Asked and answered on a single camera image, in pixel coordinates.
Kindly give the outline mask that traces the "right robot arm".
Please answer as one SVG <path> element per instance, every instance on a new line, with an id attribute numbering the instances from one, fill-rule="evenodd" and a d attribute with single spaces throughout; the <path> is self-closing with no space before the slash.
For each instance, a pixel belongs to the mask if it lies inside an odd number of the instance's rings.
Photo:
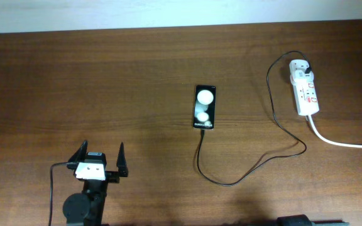
<path id="1" fill-rule="evenodd" d="M 293 215 L 277 218 L 278 226 L 312 226 L 312 222 L 306 215 Z"/>

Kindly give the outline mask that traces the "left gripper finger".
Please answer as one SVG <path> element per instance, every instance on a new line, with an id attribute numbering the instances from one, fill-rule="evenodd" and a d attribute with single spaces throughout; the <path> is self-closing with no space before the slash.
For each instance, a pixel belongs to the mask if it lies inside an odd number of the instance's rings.
<path id="1" fill-rule="evenodd" d="M 87 140 L 84 140 L 80 145 L 80 148 L 69 158 L 68 163 L 79 163 L 83 162 L 87 153 Z"/>
<path id="2" fill-rule="evenodd" d="M 120 144 L 116 166 L 120 177 L 128 177 L 129 171 L 124 153 L 124 143 Z"/>

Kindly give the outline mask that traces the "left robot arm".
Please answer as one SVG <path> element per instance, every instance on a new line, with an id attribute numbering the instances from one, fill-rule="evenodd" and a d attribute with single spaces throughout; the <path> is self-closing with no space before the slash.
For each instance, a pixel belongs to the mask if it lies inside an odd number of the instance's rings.
<path id="1" fill-rule="evenodd" d="M 80 193 L 70 195 L 63 203 L 66 224 L 71 226 L 101 225 L 108 184 L 119 183 L 129 173 L 124 144 L 119 147 L 117 171 L 106 170 L 106 155 L 88 152 L 87 146 L 88 142 L 84 141 L 67 162 L 67 168 L 74 172 L 75 178 L 84 183 Z"/>

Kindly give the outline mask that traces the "white power strip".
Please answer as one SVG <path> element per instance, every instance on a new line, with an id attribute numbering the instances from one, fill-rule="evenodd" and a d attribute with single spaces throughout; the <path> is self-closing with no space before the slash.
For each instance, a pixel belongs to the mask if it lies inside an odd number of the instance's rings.
<path id="1" fill-rule="evenodd" d="M 315 91 L 314 76 L 312 73 L 296 78 L 291 74 L 297 113 L 300 116 L 310 116 L 319 112 L 319 101 Z"/>

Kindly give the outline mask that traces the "black Galaxy flip phone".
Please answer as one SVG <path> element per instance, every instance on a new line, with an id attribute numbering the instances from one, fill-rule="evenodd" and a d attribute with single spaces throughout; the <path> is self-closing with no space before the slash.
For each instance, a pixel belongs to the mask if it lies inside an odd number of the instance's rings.
<path id="1" fill-rule="evenodd" d="M 193 128 L 212 130 L 215 126 L 216 87 L 197 85 L 195 87 Z"/>

